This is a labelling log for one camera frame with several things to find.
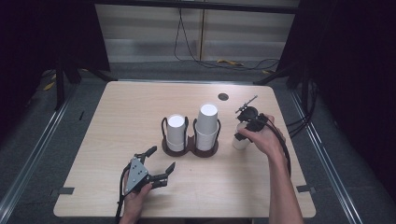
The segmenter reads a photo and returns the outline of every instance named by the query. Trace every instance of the wooden table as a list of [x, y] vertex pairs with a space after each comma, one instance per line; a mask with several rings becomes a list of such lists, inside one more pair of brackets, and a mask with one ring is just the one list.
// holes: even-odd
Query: wooden table
[[[221, 101], [220, 93], [229, 95]], [[72, 195], [60, 195], [54, 208], [58, 217], [114, 217], [119, 196], [120, 174], [135, 153], [158, 146], [145, 166], [152, 175], [162, 174], [173, 162], [175, 171], [166, 188], [148, 196], [142, 217], [268, 217], [270, 183], [268, 160], [254, 144], [246, 150], [232, 146], [235, 110], [251, 99], [260, 112], [274, 115], [275, 125], [287, 139], [294, 186], [305, 185], [285, 122], [269, 87], [191, 84], [110, 82], [92, 118], [65, 187]], [[172, 114], [198, 117], [204, 103], [219, 109], [219, 150], [210, 158], [191, 152], [170, 157], [161, 147], [161, 121]], [[193, 136], [191, 125], [188, 135]], [[316, 213], [309, 192], [298, 193], [304, 217]]]

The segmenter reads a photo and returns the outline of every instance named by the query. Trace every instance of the wire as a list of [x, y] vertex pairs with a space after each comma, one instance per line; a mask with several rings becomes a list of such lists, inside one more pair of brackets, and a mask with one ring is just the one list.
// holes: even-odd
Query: wire
[[121, 178], [120, 178], [120, 197], [119, 197], [119, 201], [118, 201], [119, 205], [117, 207], [117, 213], [116, 213], [116, 224], [120, 223], [120, 214], [121, 214], [121, 209], [122, 209], [122, 206], [123, 206], [123, 200], [130, 192], [132, 192], [132, 191], [130, 191], [130, 192], [128, 192], [125, 195], [122, 194], [122, 182], [123, 182], [123, 179], [124, 179], [124, 176], [125, 176], [126, 172], [128, 170], [130, 170], [130, 169], [131, 169], [131, 163], [129, 162], [128, 165], [125, 166], [125, 168], [123, 169], [122, 174], [121, 174]]
[[259, 123], [263, 124], [264, 126], [267, 126], [275, 134], [277, 140], [279, 141], [280, 145], [283, 148], [283, 153], [285, 154], [285, 158], [286, 158], [287, 165], [288, 165], [289, 176], [291, 176], [291, 161], [290, 161], [289, 150], [288, 150], [288, 147], [286, 146], [285, 141], [282, 138], [282, 134], [277, 130], [275, 124], [271, 120], [269, 120], [267, 117], [266, 117], [266, 121], [259, 120], [256, 118], [249, 118], [249, 119], [259, 122]]
[[312, 98], [312, 105], [311, 105], [311, 108], [308, 111], [308, 113], [302, 119], [299, 119], [299, 120], [287, 125], [287, 126], [292, 126], [292, 125], [298, 124], [299, 122], [303, 121], [303, 123], [301, 123], [297, 128], [289, 131], [290, 138], [293, 138], [295, 135], [297, 135], [309, 123], [309, 121], [312, 119], [312, 116], [314, 114], [316, 100], [318, 98], [318, 87], [314, 85], [314, 82], [312, 80], [311, 80], [310, 93], [311, 93], [311, 98]]
[[[175, 46], [174, 46], [174, 55], [175, 57], [182, 62], [196, 62], [199, 65], [205, 67], [205, 68], [224, 68], [224, 69], [230, 69], [230, 70], [234, 70], [234, 71], [251, 71], [251, 70], [264, 70], [264, 69], [269, 69], [274, 67], [275, 65], [277, 65], [279, 63], [279, 59], [264, 59], [261, 60], [258, 64], [256, 64], [254, 67], [231, 67], [231, 66], [221, 66], [218, 64], [213, 64], [213, 63], [206, 63], [206, 62], [202, 62], [202, 61], [198, 61], [194, 58], [191, 49], [190, 49], [190, 44], [189, 44], [189, 39], [187, 38], [187, 34], [186, 34], [186, 29], [184, 28], [184, 22], [183, 22], [183, 18], [181, 16], [181, 8], [178, 9], [178, 15], [179, 15], [179, 20], [178, 20], [178, 26], [177, 26], [177, 36], [176, 36], [176, 40], [175, 40]], [[190, 56], [192, 57], [192, 60], [182, 60], [179, 57], [177, 57], [177, 41], [178, 41], [178, 36], [179, 36], [179, 31], [180, 31], [180, 25], [182, 27], [183, 30], [183, 34], [184, 34], [184, 39], [186, 41], [187, 44], [187, 48], [189, 50]], [[264, 63], [264, 62], [271, 62], [271, 61], [275, 61], [274, 63], [266, 66], [266, 67], [259, 67], [260, 64]]]

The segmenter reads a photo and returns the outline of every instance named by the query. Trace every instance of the human arm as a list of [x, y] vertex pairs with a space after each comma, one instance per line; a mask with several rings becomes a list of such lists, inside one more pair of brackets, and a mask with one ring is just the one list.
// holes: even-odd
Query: human arm
[[[268, 115], [266, 117], [271, 121], [268, 121], [267, 124], [274, 127], [272, 125], [274, 117]], [[240, 129], [238, 132], [252, 140], [256, 147], [268, 157], [271, 188], [270, 223], [304, 223], [300, 205], [290, 180], [287, 160], [276, 135], [267, 126], [256, 133], [247, 129]]]
[[[124, 176], [124, 186], [128, 181], [129, 172]], [[124, 198], [124, 213], [120, 220], [120, 224], [136, 224], [142, 213], [143, 203], [149, 194], [152, 185], [145, 185], [140, 192], [131, 192]]]

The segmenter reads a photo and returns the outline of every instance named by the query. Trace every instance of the forearm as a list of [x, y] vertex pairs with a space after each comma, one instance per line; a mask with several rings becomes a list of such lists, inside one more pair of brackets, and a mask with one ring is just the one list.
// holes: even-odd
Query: forearm
[[286, 158], [282, 153], [269, 155], [271, 184], [270, 223], [304, 223], [290, 180]]

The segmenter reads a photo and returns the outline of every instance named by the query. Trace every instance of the black curtain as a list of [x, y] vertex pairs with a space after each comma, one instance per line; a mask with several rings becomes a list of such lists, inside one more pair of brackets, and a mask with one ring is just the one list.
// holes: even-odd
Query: black curtain
[[94, 4], [6, 0], [0, 7], [0, 137], [12, 128], [60, 55], [109, 70]]
[[396, 201], [396, 7], [339, 1], [315, 81], [339, 127]]

